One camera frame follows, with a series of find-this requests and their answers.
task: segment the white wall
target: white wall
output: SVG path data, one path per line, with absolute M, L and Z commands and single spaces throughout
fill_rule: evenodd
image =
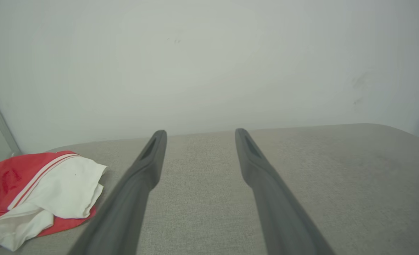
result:
M 24 152 L 157 129 L 419 135 L 419 0 L 0 0 L 0 110 Z

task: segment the red and white cloth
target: red and white cloth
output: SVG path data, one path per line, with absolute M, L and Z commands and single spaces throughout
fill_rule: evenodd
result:
M 105 169 L 71 151 L 0 162 L 0 245 L 14 251 L 28 239 L 74 228 L 92 217 Z

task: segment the wall stain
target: wall stain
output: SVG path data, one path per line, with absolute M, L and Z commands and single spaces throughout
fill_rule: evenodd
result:
M 183 30 L 182 29 L 178 29 L 176 31 L 177 35 L 175 36 L 175 41 L 173 42 L 174 44 L 179 44 L 181 42 L 181 38 L 183 36 Z
M 359 77 L 355 77 L 352 79 L 352 86 L 353 89 L 358 90 L 366 90 L 370 87 L 374 78 L 374 74 L 372 71 L 366 71 L 361 74 Z
M 357 100 L 353 102 L 353 105 L 359 105 L 362 103 L 362 97 L 359 97 Z

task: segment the white stripe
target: white stripe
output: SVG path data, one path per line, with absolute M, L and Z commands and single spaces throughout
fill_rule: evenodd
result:
M 33 185 L 33 184 L 35 184 L 35 181 L 39 178 L 39 176 L 41 176 L 41 174 L 43 173 L 43 172 L 45 172 L 46 170 L 48 170 L 48 168 L 50 167 L 50 166 L 52 166 L 53 164 L 55 164 L 55 163 L 57 163 L 58 161 L 61 161 L 61 160 L 63 160 L 64 158 L 66 158 L 66 157 L 69 157 L 69 156 L 71 156 L 71 155 L 74 155 L 74 156 L 77 156 L 77 157 L 80 157 L 80 155 L 77 155 L 77 154 L 73 154 L 73 153 L 71 153 L 71 154 L 65 154 L 65 155 L 61 155 L 60 157 L 57 157 L 57 158 L 54 158 L 51 162 L 49 162 L 49 163 L 47 163 L 45 166 L 43 166 L 39 171 L 38 171 L 38 173 L 36 173 L 36 175 L 30 180 L 30 182 L 23 188 L 23 190 L 21 191 L 21 192 L 19 192 L 19 194 L 17 194 L 17 196 L 14 198 L 14 200 L 11 202 L 11 204 L 10 204 L 10 206 L 8 206 L 8 210 L 12 210 L 13 208 L 14 208 L 14 206 L 17 204 L 17 202 L 22 198 L 22 196 L 23 196 L 23 194 L 25 194 L 25 192 L 27 192 L 28 191 L 28 189 Z M 30 194 L 30 192 L 32 191 L 34 189 L 34 187 L 32 187 L 29 191 L 28 191 L 28 194 L 26 194 L 24 197 L 23 197 L 23 201 L 25 200 L 25 198 L 27 198 L 28 197 L 28 195 Z
M 25 200 L 28 198 L 28 196 L 30 195 L 30 193 L 35 189 L 35 187 L 39 184 L 39 182 L 41 181 L 41 179 L 44 177 L 44 176 L 46 176 L 46 174 L 48 173 L 48 172 L 50 172 L 50 171 L 52 171 L 54 168 L 56 168 L 58 165 L 60 165 L 61 163 L 63 163 L 64 161 L 67 161 L 67 160 L 69 160 L 70 158 L 82 158 L 81 156 L 79 156 L 79 155 L 73 155 L 72 157 L 69 157 L 69 158 L 64 158 L 64 159 L 62 159 L 60 162 L 58 162 L 57 164 L 55 164 L 54 166 L 52 166 L 51 168 L 49 168 L 46 172 L 44 172 L 44 174 L 38 179 L 38 181 L 37 182 L 35 182 L 35 184 L 33 184 L 33 186 L 32 186 L 32 188 L 28 191 L 28 193 L 27 194 L 25 194 L 25 196 L 22 198 L 22 200 L 18 203 L 18 206 L 19 205 L 22 205 L 22 203 L 23 202 L 25 202 Z

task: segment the gray fabric surface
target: gray fabric surface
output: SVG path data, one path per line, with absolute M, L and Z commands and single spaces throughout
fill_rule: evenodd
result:
M 419 138 L 374 124 L 250 131 L 337 254 L 419 254 Z M 72 150 L 108 166 L 101 200 L 145 139 Z M 16 254 L 65 254 L 85 228 L 27 241 Z M 0 255 L 12 254 L 0 248 Z M 169 137 L 137 254 L 266 254 L 234 131 Z

